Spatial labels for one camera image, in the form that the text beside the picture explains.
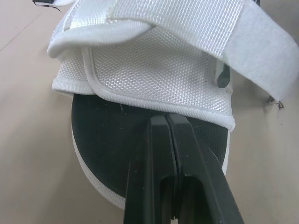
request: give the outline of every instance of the black tab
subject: black tab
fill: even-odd
[[[33,3],[36,3],[36,2],[40,2],[40,3],[48,3],[48,4],[53,4],[54,3],[54,0],[32,0]]]

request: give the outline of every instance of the tile floor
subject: tile floor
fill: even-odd
[[[299,43],[298,0],[262,0],[262,7]],[[30,0],[1,3],[1,224],[122,223],[123,211],[97,193],[77,161],[71,98],[51,91],[59,62],[46,49],[62,16]],[[227,179],[246,224],[298,224],[299,83],[282,110],[266,98],[235,75]]]

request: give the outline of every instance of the floor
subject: floor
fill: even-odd
[[[299,2],[262,0],[299,43]],[[121,224],[123,211],[84,176],[71,142],[71,98],[51,91],[47,57],[63,16],[30,0],[0,8],[0,223]],[[299,223],[299,83],[282,102],[235,74],[228,183],[246,224]]]

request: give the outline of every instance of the velcro strap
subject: velcro strap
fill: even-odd
[[[117,0],[112,20],[168,30],[222,60],[280,100],[299,73],[294,40],[252,0]]]

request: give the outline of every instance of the white fabric upper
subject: white fabric upper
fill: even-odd
[[[78,0],[48,54],[62,61],[56,91],[176,112],[230,131],[232,89],[217,87],[220,61],[278,100],[299,73],[298,46],[252,0]]]

